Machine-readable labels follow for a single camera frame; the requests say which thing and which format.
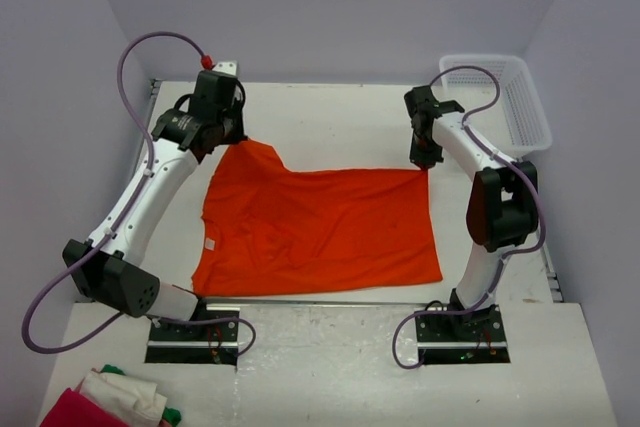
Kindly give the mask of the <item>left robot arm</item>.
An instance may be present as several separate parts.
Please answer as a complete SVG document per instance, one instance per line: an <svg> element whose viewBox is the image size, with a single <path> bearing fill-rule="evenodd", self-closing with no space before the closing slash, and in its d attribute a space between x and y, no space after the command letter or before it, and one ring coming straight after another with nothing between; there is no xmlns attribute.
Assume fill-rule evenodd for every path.
<svg viewBox="0 0 640 427"><path fill-rule="evenodd" d="M198 74L192 93L164 112L151 132L151 151L99 226L85 241L63 250L79 292L131 317L172 319L183 338L195 340L208 326L199 298L143 270L147 246L172 199L203 159L220 145L245 140L246 94L235 62Z"/></svg>

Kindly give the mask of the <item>orange t shirt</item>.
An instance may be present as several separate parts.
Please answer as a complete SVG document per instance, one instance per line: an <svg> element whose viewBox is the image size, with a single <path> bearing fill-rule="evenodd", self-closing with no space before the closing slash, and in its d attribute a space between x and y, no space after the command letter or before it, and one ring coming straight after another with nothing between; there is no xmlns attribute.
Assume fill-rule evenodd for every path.
<svg viewBox="0 0 640 427"><path fill-rule="evenodd" d="M200 296L275 296L430 284L443 279L427 173L295 172L267 144L226 149L201 219L192 275Z"/></svg>

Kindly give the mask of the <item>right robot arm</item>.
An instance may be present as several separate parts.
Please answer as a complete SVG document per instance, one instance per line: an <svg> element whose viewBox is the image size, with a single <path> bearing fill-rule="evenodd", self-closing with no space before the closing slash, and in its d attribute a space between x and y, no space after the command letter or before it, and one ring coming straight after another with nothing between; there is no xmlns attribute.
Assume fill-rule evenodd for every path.
<svg viewBox="0 0 640 427"><path fill-rule="evenodd" d="M508 260L530 251L524 243L540 221L537 170L502 153L457 102L437 100L430 86L412 88L404 102L412 128L410 162L429 170L448 154L471 180L466 227L472 249L446 315L448 332L467 340L481 329L478 311L495 304Z"/></svg>

